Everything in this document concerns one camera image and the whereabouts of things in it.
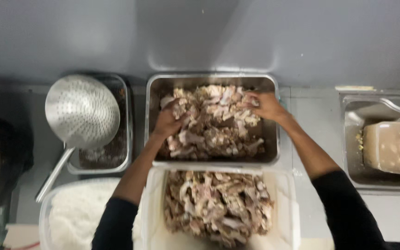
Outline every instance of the chicken pieces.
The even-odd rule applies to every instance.
[[[171,171],[164,197],[171,232],[184,231],[232,248],[272,227],[274,202],[259,176]]]
[[[242,87],[209,85],[193,92],[175,88],[160,100],[161,108],[175,98],[175,118],[186,111],[190,116],[180,133],[167,139],[164,152],[169,150],[171,158],[253,157],[264,152],[264,140],[249,135],[248,128],[257,126],[260,117],[243,106],[250,99]]]

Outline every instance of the perforated skimmer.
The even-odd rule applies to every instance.
[[[63,77],[54,83],[47,93],[45,111],[52,131],[68,148],[36,195],[36,202],[50,191],[75,148],[93,149],[108,144],[120,121],[114,95],[102,83],[84,75]]]

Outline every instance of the wok handle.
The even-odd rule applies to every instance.
[[[70,149],[64,150],[63,155],[59,159],[55,168],[53,168],[52,172],[50,172],[49,176],[47,176],[46,181],[44,181],[43,185],[41,186],[41,189],[36,194],[36,196],[35,196],[36,202],[38,202],[38,203],[43,202],[44,197],[52,189],[53,183],[55,183],[55,180],[58,177],[59,173],[61,172],[61,169],[67,163],[68,159],[70,158],[70,156],[72,155],[74,150],[75,150],[75,148],[70,148]]]

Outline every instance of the sink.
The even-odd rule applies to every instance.
[[[400,118],[400,95],[340,94],[343,137],[343,168],[353,185],[368,194],[400,192],[400,174],[364,166],[356,135],[365,126]]]

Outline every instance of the person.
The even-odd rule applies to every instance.
[[[331,157],[299,126],[294,117],[277,101],[273,93],[249,92],[259,106],[246,106],[264,119],[280,124],[290,136],[297,153],[324,204],[327,222],[336,250],[387,250],[387,244],[361,196],[347,175]],[[177,99],[159,114],[155,129],[141,154],[126,170],[111,199],[106,204],[92,241],[92,250],[132,249],[132,224],[138,210],[147,174],[164,140],[175,134],[188,114],[176,120],[172,109]]]

